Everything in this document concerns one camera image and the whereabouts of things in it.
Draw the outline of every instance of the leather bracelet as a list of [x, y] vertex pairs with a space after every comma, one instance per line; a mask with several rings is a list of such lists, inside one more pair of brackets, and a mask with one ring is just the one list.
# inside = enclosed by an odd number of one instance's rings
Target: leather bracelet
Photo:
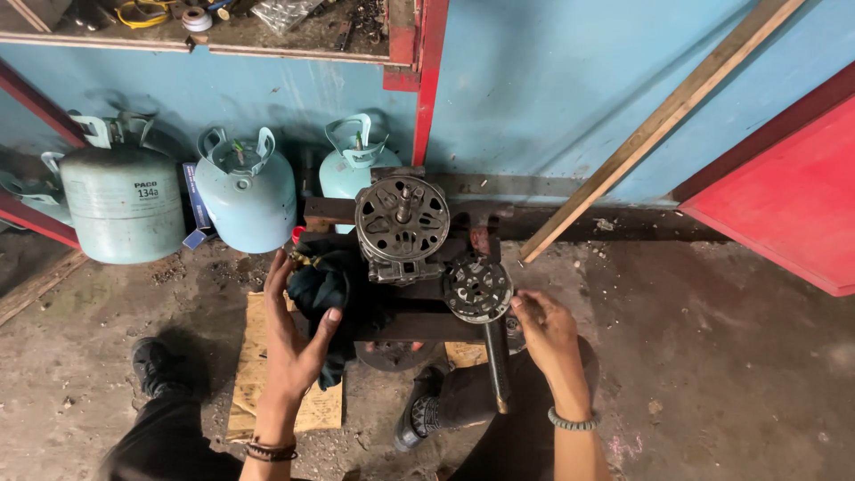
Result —
[[549, 411], [546, 413], [546, 416], [549, 417], [549, 420], [557, 427], [561, 429], [565, 429], [567, 431], [593, 431], [597, 429], [599, 426], [599, 422], [601, 421], [599, 417], [599, 413], [596, 411], [591, 411], [593, 415], [587, 421], [582, 421], [577, 423], [575, 421], [568, 421], [567, 419], [562, 419], [558, 417], [558, 414], [555, 412], [555, 407], [550, 407]]
[[276, 446], [265, 446], [259, 444], [257, 438], [253, 439], [246, 445], [244, 451], [246, 455], [254, 460], [264, 461], [268, 463], [277, 463], [282, 461], [290, 461], [297, 459], [297, 444], [280, 448]]

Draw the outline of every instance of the human hand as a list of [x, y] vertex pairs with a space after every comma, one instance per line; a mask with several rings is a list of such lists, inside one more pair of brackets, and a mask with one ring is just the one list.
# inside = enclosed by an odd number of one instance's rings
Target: human hand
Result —
[[341, 310], [335, 307], [327, 310], [315, 337], [310, 341], [304, 339], [283, 296], [293, 267], [291, 258], [280, 249], [264, 283], [268, 339], [268, 382], [264, 394], [299, 404], [321, 372], [329, 342], [341, 322]]
[[590, 419], [576, 320], [570, 310], [536, 290], [517, 291], [510, 304], [522, 324], [528, 352], [546, 376], [558, 415], [574, 421]]

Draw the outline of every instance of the metal disc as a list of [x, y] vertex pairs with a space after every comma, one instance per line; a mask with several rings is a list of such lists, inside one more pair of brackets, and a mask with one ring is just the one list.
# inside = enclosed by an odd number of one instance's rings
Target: metal disc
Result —
[[[402, 191], [410, 186], [410, 217], [396, 218]], [[357, 196], [357, 235], [363, 248], [385, 260], [410, 262], [436, 252], [451, 226], [448, 204], [432, 185], [416, 177], [395, 175], [375, 182]]]
[[398, 372], [416, 367], [430, 357], [436, 342], [426, 342], [418, 351], [413, 351], [412, 342], [377, 341], [374, 349], [366, 348], [367, 342], [356, 341], [357, 357], [379, 371]]
[[442, 277], [442, 295], [462, 320], [486, 324], [508, 310], [514, 288], [501, 264], [480, 264], [474, 252], [458, 258]]

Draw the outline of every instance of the plastic bag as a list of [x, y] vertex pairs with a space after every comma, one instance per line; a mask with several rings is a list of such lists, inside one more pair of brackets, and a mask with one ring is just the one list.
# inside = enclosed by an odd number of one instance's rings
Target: plastic bag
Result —
[[274, 33], [279, 35], [303, 21], [323, 0], [263, 0], [252, 7]]

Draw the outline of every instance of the yellow wire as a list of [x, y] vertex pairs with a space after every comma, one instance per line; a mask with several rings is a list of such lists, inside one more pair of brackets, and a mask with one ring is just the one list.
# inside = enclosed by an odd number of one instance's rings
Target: yellow wire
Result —
[[[121, 16], [121, 10], [129, 5], [136, 5], [137, 3], [142, 3], [144, 5], [157, 5], [158, 7], [163, 7], [163, 15], [158, 15], [154, 18], [151, 18], [146, 21], [133, 21], [133, 20], [125, 20], [124, 17]], [[170, 3], [175, 3], [175, 0], [169, 0], [168, 2], [158, 2], [157, 0], [130, 0], [129, 2], [124, 2], [122, 5], [119, 5], [119, 8], [115, 10], [116, 16], [119, 17], [119, 21], [129, 26], [130, 28], [147, 28], [153, 27], [155, 25], [161, 24], [169, 18], [167, 13], [169, 12], [168, 5]]]

